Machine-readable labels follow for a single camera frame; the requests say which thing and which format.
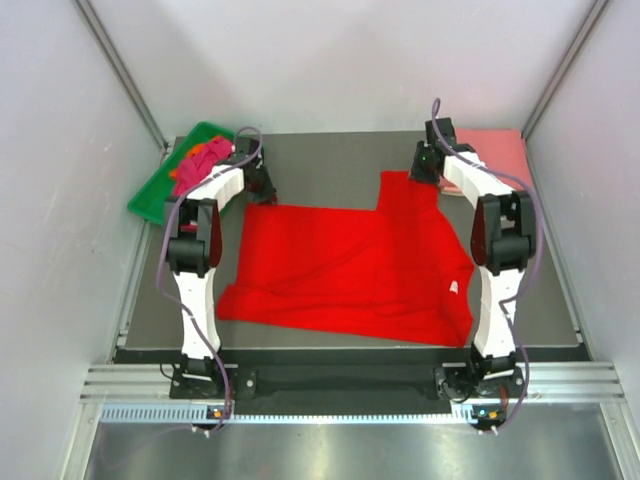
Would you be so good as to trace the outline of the red t shirt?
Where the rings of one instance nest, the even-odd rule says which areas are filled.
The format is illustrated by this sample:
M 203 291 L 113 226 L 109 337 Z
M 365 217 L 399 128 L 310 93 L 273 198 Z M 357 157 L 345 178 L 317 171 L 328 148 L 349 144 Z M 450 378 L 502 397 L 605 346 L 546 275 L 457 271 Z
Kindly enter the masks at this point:
M 372 210 L 249 205 L 223 321 L 462 347 L 473 264 L 438 189 L 380 176 Z

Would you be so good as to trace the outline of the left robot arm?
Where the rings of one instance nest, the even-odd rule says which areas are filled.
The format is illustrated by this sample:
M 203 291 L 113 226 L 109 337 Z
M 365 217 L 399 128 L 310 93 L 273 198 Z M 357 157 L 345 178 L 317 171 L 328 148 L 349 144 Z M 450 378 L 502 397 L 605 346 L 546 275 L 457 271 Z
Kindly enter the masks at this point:
M 224 145 L 217 153 L 201 145 L 180 162 L 165 204 L 160 267 L 178 289 L 167 297 L 181 312 L 181 359 L 172 377 L 173 398 L 224 398 L 230 379 L 220 357 L 213 286 L 221 261 L 221 213 L 248 192 L 259 202 L 275 200 L 263 148 Z

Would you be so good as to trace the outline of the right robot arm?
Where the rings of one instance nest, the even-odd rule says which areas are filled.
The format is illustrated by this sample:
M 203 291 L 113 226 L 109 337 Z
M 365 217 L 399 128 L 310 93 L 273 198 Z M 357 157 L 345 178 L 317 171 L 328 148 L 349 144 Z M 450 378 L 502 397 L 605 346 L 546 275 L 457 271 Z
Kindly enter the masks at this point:
M 530 195 L 489 173 L 468 145 L 455 153 L 437 142 L 419 141 L 409 178 L 455 185 L 474 208 L 471 256 L 481 277 L 479 324 L 467 362 L 467 384 L 487 396 L 504 381 L 517 381 L 513 338 L 516 301 L 529 260 L 537 249 L 537 222 Z

